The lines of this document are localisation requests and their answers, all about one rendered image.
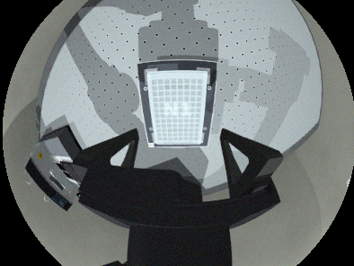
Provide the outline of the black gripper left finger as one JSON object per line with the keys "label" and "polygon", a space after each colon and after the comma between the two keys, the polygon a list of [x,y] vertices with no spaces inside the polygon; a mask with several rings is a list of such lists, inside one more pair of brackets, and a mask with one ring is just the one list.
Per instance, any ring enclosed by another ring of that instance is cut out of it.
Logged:
{"label": "black gripper left finger", "polygon": [[131,142],[121,166],[134,167],[138,141],[139,135],[137,129],[132,129],[117,137],[79,151],[76,157],[95,163],[111,164],[111,158]]}

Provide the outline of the white well plate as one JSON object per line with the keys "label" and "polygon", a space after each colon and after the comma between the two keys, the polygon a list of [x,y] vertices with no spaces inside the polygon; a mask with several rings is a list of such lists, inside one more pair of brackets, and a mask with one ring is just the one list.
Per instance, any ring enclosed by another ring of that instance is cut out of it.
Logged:
{"label": "white well plate", "polygon": [[157,145],[201,144],[207,77],[207,71],[147,72],[150,111]]}

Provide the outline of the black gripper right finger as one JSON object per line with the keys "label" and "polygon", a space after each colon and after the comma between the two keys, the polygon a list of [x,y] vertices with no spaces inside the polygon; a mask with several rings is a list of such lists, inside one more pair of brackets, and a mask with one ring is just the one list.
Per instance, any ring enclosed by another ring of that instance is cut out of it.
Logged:
{"label": "black gripper right finger", "polygon": [[[230,198],[241,196],[253,182],[271,177],[284,158],[279,150],[242,137],[228,129],[221,130],[220,143]],[[243,174],[235,161],[229,143],[249,159]]]}

